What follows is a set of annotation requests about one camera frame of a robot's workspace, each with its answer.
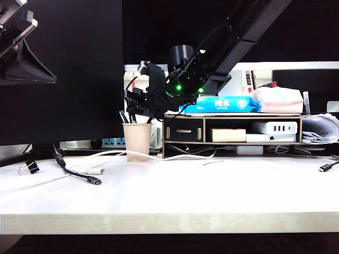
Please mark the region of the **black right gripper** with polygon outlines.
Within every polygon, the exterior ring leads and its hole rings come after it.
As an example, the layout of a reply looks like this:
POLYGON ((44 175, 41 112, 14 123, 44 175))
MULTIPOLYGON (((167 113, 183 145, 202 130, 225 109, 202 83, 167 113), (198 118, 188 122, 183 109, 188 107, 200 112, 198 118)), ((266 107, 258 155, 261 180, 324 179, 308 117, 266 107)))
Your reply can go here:
POLYGON ((127 104, 127 112, 132 115, 142 115, 163 119, 167 111, 177 112, 180 101, 168 96, 165 92, 165 74, 163 69, 149 61, 146 62, 149 74, 149 87, 147 93, 142 90, 131 92, 123 91, 123 97, 127 104))

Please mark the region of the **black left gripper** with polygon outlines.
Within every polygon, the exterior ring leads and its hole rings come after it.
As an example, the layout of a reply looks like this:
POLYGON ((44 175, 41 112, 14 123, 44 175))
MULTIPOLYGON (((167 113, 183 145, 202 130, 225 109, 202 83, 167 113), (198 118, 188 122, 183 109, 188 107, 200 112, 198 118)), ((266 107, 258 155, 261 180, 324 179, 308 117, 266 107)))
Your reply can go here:
POLYGON ((1 1, 1 85, 54 84, 57 81, 23 40, 38 26, 27 4, 24 0, 1 1))

